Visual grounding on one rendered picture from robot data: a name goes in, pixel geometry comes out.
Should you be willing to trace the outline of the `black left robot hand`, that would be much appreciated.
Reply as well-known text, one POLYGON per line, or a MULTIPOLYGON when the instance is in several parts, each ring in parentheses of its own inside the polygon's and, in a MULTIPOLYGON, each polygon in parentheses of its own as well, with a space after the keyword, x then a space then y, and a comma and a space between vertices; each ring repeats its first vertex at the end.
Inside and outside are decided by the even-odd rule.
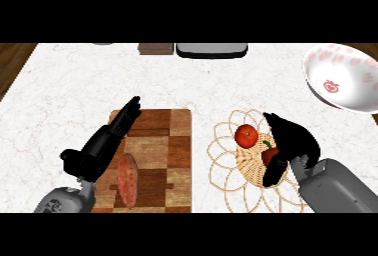
POLYGON ((81 150, 65 149, 60 153, 63 171, 87 182, 99 179, 109 166, 121 140, 142 114, 139 101, 140 97, 134 96, 111 123, 94 132, 81 150))

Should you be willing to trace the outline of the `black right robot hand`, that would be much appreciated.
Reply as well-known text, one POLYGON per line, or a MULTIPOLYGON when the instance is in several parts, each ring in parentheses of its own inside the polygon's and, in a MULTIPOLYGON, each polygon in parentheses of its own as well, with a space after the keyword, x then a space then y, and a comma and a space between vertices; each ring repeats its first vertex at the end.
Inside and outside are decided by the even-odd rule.
POLYGON ((276 185, 288 167, 288 162, 295 157, 307 156, 306 169, 310 169, 319 161, 320 147, 308 130, 297 123, 280 118, 275 113, 263 113, 277 147, 264 177, 263 186, 276 185))

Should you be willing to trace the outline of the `red bell pepper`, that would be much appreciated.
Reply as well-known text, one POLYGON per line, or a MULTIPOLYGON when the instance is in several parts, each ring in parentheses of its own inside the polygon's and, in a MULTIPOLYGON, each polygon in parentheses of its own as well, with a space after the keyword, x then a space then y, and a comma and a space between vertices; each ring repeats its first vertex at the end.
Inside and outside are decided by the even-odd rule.
POLYGON ((267 140, 263 141, 263 144, 267 146, 267 149, 261 152, 261 160, 264 166, 269 166, 272 157, 277 154, 279 150, 276 147, 272 146, 267 140))

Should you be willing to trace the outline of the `white bowl with pink print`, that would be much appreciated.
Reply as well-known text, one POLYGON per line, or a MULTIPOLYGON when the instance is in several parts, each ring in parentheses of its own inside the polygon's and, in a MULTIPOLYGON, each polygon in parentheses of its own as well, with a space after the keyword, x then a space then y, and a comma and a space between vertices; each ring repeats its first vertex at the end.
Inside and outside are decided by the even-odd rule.
POLYGON ((378 61, 366 53, 322 43, 306 52, 301 69, 311 90, 331 105, 378 114, 378 61))

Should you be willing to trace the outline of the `red tomato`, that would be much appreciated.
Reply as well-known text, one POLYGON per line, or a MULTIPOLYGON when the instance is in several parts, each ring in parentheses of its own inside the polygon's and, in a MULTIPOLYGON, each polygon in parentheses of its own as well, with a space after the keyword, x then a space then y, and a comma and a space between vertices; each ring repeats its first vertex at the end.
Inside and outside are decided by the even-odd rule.
POLYGON ((244 149, 248 149, 255 145, 257 139, 258 139, 258 133, 255 128, 249 124, 241 125, 235 132, 235 141, 238 145, 244 149))

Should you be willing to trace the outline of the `brown checkered wooden cutting board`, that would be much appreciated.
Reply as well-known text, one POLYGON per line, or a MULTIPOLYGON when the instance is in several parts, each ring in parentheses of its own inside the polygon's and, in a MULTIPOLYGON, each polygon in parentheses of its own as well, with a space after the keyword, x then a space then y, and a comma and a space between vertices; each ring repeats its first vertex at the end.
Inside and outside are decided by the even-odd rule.
POLYGON ((192 114, 189 109, 143 109, 96 183, 94 213, 189 213, 192 208, 192 114), (137 164, 136 205, 122 202, 118 160, 137 164))

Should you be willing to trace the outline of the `reddish-brown sausage slice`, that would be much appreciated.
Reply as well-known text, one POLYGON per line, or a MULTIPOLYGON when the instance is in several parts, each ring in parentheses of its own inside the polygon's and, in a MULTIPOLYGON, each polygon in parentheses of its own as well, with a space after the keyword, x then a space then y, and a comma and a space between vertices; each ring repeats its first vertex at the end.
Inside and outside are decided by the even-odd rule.
POLYGON ((121 200, 128 209, 136 206, 137 201, 137 171, 134 157, 125 153, 118 161, 117 180, 121 200))

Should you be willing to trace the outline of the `brown wooden block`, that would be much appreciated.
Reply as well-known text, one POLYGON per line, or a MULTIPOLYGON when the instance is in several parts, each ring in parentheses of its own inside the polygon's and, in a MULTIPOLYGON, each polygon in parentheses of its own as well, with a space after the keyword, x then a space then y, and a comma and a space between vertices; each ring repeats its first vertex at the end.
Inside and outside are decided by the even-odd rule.
POLYGON ((137 46, 142 55, 171 55, 174 53, 173 43, 140 43, 137 46))

